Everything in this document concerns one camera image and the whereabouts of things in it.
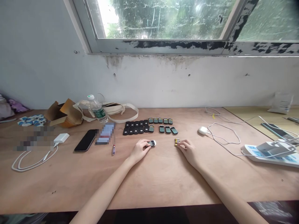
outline cardboard box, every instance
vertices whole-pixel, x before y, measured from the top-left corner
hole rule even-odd
[[[50,126],[59,124],[63,128],[71,128],[82,123],[82,114],[73,107],[75,103],[70,99],[63,104],[53,103],[44,117],[51,121]]]

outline white wall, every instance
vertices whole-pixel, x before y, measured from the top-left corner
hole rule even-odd
[[[289,90],[299,104],[299,58],[86,55],[62,0],[2,0],[0,21],[0,93],[32,109],[98,92],[137,107],[199,107],[267,105]]]

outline person's right hand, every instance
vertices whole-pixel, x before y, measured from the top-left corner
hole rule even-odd
[[[189,140],[182,140],[178,143],[178,148],[183,152],[188,162],[196,168],[198,166],[198,160],[196,157],[196,148]]]

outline white bag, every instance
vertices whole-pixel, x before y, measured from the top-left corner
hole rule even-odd
[[[83,110],[79,106],[80,104],[87,106],[88,107],[88,111],[90,112],[91,116],[94,117],[94,118],[89,118],[89,117],[84,116]],[[115,120],[115,119],[112,119],[109,116],[109,115],[114,115],[114,114],[118,114],[118,113],[121,113],[121,115],[122,115],[124,113],[124,111],[126,110],[125,106],[128,106],[128,107],[132,108],[133,110],[135,110],[137,112],[137,114],[134,117],[131,117],[131,118],[125,119],[125,120]],[[91,110],[91,108],[89,106],[89,101],[87,101],[87,100],[81,100],[80,102],[78,102],[75,105],[73,105],[73,107],[76,108],[77,110],[79,110],[81,112],[82,119],[84,119],[84,120],[86,120],[88,122],[96,120],[95,115],[94,115],[94,113],[92,112],[92,110]],[[113,122],[115,122],[115,123],[125,123],[127,121],[133,121],[133,120],[135,120],[138,117],[139,110],[138,110],[137,107],[135,107],[132,104],[103,103],[102,107],[103,107],[103,109],[104,109],[107,117],[110,120],[112,120]]]

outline white cord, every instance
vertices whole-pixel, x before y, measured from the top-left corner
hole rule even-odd
[[[217,110],[215,110],[215,109],[213,109],[213,108],[210,108],[210,109],[212,109],[212,110],[214,110],[214,111],[217,112],[217,114],[215,114],[215,113],[211,113],[211,112],[209,112],[209,111],[207,110],[207,108],[210,108],[210,107],[207,107],[207,106],[206,106],[206,112],[207,112],[207,113],[209,113],[209,114],[213,114],[213,115],[217,115],[217,116],[220,116],[220,117],[222,117],[222,118],[224,118],[224,119],[230,121],[230,123],[233,123],[233,124],[241,124],[241,123],[246,122],[246,121],[249,121],[249,120],[251,120],[251,119],[253,119],[253,118],[255,118],[255,117],[259,117],[259,118],[262,119],[266,124],[268,124],[268,123],[267,123],[262,117],[260,117],[260,116],[255,116],[255,117],[250,118],[250,119],[248,119],[248,120],[246,120],[246,121],[243,121],[243,122],[240,122],[240,123],[236,123],[236,122],[233,122],[233,121],[231,121],[231,120],[229,120],[229,119],[227,119],[227,118],[221,116],[221,114],[220,114]],[[210,130],[210,127],[211,127],[212,125],[214,125],[214,124],[223,126],[223,127],[227,128],[227,129],[230,129],[231,131],[233,131],[234,134],[236,135],[236,137],[238,138],[239,141],[238,141],[238,142],[228,142],[228,141],[225,140],[224,138],[214,135],[213,132]],[[233,153],[232,153],[231,151],[229,151],[229,150],[228,150],[222,143],[220,143],[219,141],[217,141],[217,140],[215,139],[215,137],[217,137],[217,138],[221,138],[221,139],[223,139],[223,140],[226,141],[228,144],[240,144],[240,143],[241,143],[241,140],[240,140],[239,136],[237,135],[237,133],[236,133],[236,131],[235,131],[234,129],[231,129],[231,128],[229,128],[229,127],[226,127],[226,126],[224,126],[224,125],[222,125],[222,124],[220,124],[220,123],[217,123],[217,122],[215,122],[215,123],[211,124],[210,126],[208,126],[207,129],[210,131],[210,132],[207,132],[207,134],[212,135],[213,140],[214,140],[215,142],[217,142],[219,145],[221,145],[223,148],[225,148],[225,149],[226,149],[230,154],[232,154],[233,156],[254,156],[254,155],[247,155],[247,154],[242,154],[242,155],[236,155],[236,154],[233,154]],[[283,130],[283,131],[286,131],[286,132],[295,134],[295,135],[298,136],[297,138],[299,138],[299,135],[296,134],[296,133],[293,133],[293,132],[290,132],[290,131],[287,131],[287,130]],[[278,154],[275,154],[275,155],[272,155],[272,156],[255,156],[255,157],[269,158],[269,157],[274,157],[274,156],[278,156],[278,155],[285,154],[285,153],[286,153],[286,152],[278,153]]]
[[[58,150],[58,143],[56,143],[55,145],[54,145],[54,148],[56,147],[56,150],[54,151],[54,153],[49,157],[49,158],[47,158],[48,157],[48,155],[50,154],[50,152],[51,151],[49,151],[40,161],[38,161],[37,163],[35,163],[35,164],[33,164],[33,165],[30,165],[30,166],[27,166],[27,167],[21,167],[21,162],[22,162],[22,160],[23,160],[23,158],[25,157],[25,156],[27,156],[31,151],[25,151],[25,152],[23,152],[21,155],[19,155],[18,157],[17,157],[17,159],[13,162],[13,164],[12,164],[12,169],[13,170],[15,170],[15,171],[18,171],[18,172],[25,172],[25,171],[28,171],[28,170],[31,170],[31,169],[33,169],[33,168],[36,168],[36,167],[38,167],[38,166],[40,166],[40,165],[42,165],[43,163],[45,163],[45,162],[47,162],[56,152],[57,152],[57,150]],[[15,164],[16,164],[16,162],[18,161],[18,159],[23,155],[23,154],[25,154],[21,159],[20,159],[20,161],[19,161],[19,163],[18,163],[18,168],[15,168],[14,166],[15,166]]]

